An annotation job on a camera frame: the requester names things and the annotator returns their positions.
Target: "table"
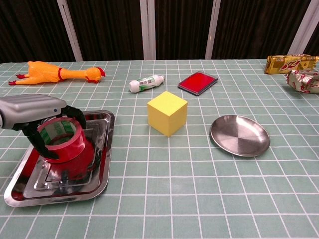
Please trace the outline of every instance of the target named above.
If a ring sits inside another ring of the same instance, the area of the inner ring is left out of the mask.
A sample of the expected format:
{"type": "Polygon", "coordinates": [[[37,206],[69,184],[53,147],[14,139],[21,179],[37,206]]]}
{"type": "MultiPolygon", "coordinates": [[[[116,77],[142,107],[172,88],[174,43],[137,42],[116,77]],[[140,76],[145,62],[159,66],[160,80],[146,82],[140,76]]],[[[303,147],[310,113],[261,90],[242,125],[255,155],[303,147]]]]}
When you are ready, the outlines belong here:
{"type": "MultiPolygon", "coordinates": [[[[110,179],[93,200],[30,208],[0,199],[0,238],[319,237],[319,97],[295,92],[284,75],[265,75],[266,61],[157,60],[59,62],[99,66],[106,79],[8,86],[26,63],[0,65],[0,96],[41,93],[82,110],[116,115],[110,179]],[[177,88],[204,71],[220,81],[199,97],[177,88]],[[130,80],[165,75],[163,85],[132,94],[130,80]],[[188,101],[186,125],[167,138],[147,125],[147,102],[170,91],[188,101]],[[210,142],[212,122],[238,114],[262,124],[271,147],[241,158],[210,142]]],[[[0,194],[29,142],[0,132],[0,194]]]]}

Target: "red ink pad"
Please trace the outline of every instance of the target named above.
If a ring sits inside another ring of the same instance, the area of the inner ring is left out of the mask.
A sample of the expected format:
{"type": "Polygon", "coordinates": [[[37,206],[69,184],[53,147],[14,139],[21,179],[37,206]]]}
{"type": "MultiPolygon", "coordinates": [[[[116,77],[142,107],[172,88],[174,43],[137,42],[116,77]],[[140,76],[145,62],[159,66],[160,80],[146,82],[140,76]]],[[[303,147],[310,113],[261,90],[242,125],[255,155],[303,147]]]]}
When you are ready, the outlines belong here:
{"type": "Polygon", "coordinates": [[[216,77],[207,75],[203,72],[196,72],[180,82],[178,84],[178,88],[190,92],[193,95],[199,96],[217,81],[218,78],[216,77]]]}

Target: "square metal tray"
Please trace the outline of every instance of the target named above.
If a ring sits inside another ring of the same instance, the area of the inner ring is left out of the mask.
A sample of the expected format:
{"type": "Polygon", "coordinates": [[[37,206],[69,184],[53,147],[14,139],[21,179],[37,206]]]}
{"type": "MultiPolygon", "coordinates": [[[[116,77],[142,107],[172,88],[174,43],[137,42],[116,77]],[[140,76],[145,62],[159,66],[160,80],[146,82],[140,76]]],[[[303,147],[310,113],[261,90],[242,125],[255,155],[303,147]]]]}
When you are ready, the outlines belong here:
{"type": "Polygon", "coordinates": [[[53,165],[38,155],[31,145],[4,193],[4,200],[9,206],[25,207],[88,200],[105,189],[109,178],[115,117],[109,111],[83,113],[87,124],[84,134],[94,148],[91,161],[86,160],[84,165],[80,162],[72,163],[72,160],[53,165]],[[65,170],[68,163],[70,171],[65,170]],[[83,167],[85,173],[80,178],[70,178],[71,170],[83,171],[83,167]]]}

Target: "dark curtain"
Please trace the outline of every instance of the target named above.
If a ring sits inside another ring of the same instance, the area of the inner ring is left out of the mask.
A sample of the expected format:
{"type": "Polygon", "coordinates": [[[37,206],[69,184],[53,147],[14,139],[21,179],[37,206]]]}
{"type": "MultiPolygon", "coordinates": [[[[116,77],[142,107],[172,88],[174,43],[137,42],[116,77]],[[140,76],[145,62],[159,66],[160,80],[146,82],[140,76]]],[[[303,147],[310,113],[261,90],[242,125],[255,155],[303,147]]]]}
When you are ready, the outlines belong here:
{"type": "Polygon", "coordinates": [[[55,0],[0,1],[0,62],[74,61],[55,0]]]}
{"type": "Polygon", "coordinates": [[[304,53],[312,55],[312,56],[319,56],[319,23],[311,36],[304,53]]]}
{"type": "Polygon", "coordinates": [[[287,54],[310,0],[222,0],[212,59],[287,54]]]}
{"type": "Polygon", "coordinates": [[[85,61],[142,60],[139,0],[68,0],[85,61]]]}
{"type": "Polygon", "coordinates": [[[205,58],[213,0],[155,0],[157,59],[205,58]]]}

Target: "round metal plate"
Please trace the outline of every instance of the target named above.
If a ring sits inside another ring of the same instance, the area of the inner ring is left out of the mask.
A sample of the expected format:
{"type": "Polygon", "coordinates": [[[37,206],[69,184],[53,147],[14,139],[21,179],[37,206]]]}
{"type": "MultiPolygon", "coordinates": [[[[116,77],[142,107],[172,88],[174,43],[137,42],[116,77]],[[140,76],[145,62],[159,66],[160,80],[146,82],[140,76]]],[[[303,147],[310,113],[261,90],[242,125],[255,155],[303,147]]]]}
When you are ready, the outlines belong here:
{"type": "Polygon", "coordinates": [[[221,148],[238,156],[254,157],[270,145],[266,130],[243,116],[222,116],[210,128],[210,136],[221,148]]]}

